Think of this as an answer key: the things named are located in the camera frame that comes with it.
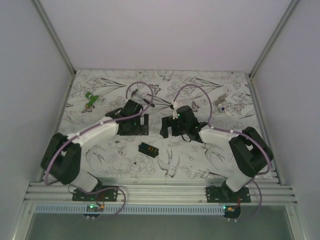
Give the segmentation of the black fuse box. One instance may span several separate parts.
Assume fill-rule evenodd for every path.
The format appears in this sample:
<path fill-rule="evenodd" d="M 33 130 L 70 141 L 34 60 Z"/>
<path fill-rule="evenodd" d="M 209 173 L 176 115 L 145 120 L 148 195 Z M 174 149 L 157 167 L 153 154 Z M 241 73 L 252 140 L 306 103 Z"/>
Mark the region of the black fuse box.
<path fill-rule="evenodd" d="M 156 158 L 159 155 L 159 149 L 151 146 L 145 142 L 142 142 L 139 146 L 138 146 L 138 151 L 142 154 L 145 154 L 151 158 Z"/>

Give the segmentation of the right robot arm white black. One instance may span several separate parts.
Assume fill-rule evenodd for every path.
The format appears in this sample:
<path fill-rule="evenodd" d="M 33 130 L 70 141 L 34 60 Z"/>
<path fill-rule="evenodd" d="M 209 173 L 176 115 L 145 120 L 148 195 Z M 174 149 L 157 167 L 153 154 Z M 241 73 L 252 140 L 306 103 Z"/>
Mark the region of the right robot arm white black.
<path fill-rule="evenodd" d="M 174 106 L 170 116 L 161 119 L 159 134 L 169 137 L 188 136 L 192 142 L 198 142 L 222 150 L 229 148 L 236 168 L 224 182 L 221 190 L 226 202 L 234 202 L 240 195 L 240 189 L 250 183 L 257 175 L 267 174 L 271 169 L 274 154 L 260 134 L 253 127 L 244 130 L 227 130 L 199 122 L 188 105 Z"/>

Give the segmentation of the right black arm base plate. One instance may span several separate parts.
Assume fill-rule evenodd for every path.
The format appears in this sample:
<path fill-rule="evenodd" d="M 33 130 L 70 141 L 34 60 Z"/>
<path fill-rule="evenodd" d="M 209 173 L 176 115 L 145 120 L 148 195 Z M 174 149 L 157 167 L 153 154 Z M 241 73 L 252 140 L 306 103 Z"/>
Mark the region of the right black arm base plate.
<path fill-rule="evenodd" d="M 205 188 L 205 195 L 208 203 L 251 203 L 251 195 L 247 187 L 233 192 L 228 187 L 208 186 Z"/>

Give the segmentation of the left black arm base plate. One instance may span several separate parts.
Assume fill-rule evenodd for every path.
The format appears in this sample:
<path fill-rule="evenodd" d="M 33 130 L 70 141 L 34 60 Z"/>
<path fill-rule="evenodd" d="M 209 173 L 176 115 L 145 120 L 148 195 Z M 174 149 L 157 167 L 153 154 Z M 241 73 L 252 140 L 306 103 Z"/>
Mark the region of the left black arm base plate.
<path fill-rule="evenodd" d="M 72 194 L 74 202 L 115 202 L 117 200 L 118 189 L 108 189 L 99 193 L 88 194 L 76 189 Z"/>

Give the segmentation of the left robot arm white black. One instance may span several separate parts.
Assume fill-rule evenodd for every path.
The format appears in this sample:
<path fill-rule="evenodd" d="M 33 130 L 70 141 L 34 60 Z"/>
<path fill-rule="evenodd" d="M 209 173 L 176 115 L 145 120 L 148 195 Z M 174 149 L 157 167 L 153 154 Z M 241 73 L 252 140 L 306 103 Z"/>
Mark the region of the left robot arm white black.
<path fill-rule="evenodd" d="M 52 176 L 55 182 L 72 185 L 84 191 L 91 201 L 102 195 L 100 181 L 82 169 L 82 153 L 97 143 L 119 136 L 147 136 L 149 115 L 141 104 L 129 99 L 125 106 L 105 114 L 97 123 L 76 133 L 54 134 L 45 150 L 40 166 L 45 171 L 44 183 L 49 186 Z"/>

